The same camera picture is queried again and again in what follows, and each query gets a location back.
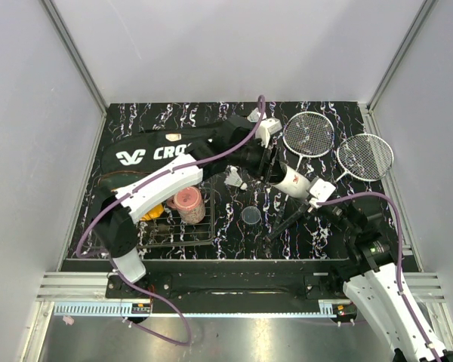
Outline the white shuttlecock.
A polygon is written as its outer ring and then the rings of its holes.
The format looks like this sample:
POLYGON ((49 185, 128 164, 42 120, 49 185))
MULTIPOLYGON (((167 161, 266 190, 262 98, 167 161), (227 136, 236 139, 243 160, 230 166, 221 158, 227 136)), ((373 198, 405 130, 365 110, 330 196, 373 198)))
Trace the white shuttlecock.
POLYGON ((241 191, 246 191, 248 188, 247 183, 244 182, 243 179, 241 178, 238 168, 234 166, 230 166, 224 184, 227 186, 236 187, 241 191))
POLYGON ((252 123, 257 123, 259 118, 260 118, 260 111, 258 108, 255 108, 254 110, 252 110, 251 113, 247 117, 247 119, 252 123))

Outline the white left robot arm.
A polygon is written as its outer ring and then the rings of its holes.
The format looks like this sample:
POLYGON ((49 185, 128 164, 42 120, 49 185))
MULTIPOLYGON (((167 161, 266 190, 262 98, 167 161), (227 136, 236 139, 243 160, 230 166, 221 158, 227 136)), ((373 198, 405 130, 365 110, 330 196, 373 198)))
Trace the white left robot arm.
POLYGON ((281 128, 275 118, 253 123, 231 116, 213 124, 205 136, 150 175, 115 191, 98 191, 99 209, 87 231, 100 239, 128 296, 138 299, 148 288, 146 267, 137 252, 136 224, 140 219, 178 192, 228 166, 243 168, 257 179, 270 175, 274 183, 282 182, 286 172, 281 162, 265 154, 272 135, 281 128))

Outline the black racket bag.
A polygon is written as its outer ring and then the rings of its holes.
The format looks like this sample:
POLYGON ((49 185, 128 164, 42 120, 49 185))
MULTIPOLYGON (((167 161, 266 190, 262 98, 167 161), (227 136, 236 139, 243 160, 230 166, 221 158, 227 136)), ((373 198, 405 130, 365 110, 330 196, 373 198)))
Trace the black racket bag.
POLYGON ((102 173, 152 173, 177 156, 214 135, 210 126, 179 130, 146 130, 125 137, 104 148, 100 156, 102 173))

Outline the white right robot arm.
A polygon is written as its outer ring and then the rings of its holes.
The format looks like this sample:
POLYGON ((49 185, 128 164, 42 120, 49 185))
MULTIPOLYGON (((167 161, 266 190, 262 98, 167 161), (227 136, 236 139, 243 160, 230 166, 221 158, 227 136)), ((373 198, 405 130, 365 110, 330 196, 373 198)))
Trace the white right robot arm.
POLYGON ((334 268, 329 293, 348 298, 393 361, 453 361, 453 351, 435 334, 399 270, 398 241, 380 229, 380 214, 365 214, 359 203, 323 206, 317 211, 345 233, 346 265, 334 268))

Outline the white shuttlecock tube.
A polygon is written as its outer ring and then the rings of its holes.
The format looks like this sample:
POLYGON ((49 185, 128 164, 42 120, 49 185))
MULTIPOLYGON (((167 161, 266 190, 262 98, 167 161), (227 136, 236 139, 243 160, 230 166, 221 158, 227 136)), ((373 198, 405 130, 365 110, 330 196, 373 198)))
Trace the white shuttlecock tube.
POLYGON ((271 185, 288 195, 290 198, 307 198, 310 195, 309 189, 311 182, 295 169, 288 166, 285 162, 280 163, 280 168, 280 181, 271 181, 271 185))

